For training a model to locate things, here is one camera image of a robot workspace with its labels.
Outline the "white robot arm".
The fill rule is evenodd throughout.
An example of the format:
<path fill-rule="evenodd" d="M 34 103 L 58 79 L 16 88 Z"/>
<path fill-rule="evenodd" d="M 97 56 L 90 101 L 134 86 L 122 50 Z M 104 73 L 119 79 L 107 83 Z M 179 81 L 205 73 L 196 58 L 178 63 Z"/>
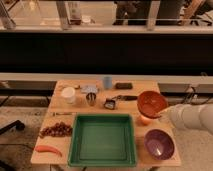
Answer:
<path fill-rule="evenodd" d="M 159 121 L 179 130 L 201 130 L 213 135 L 213 104 L 170 106 L 161 112 Z"/>

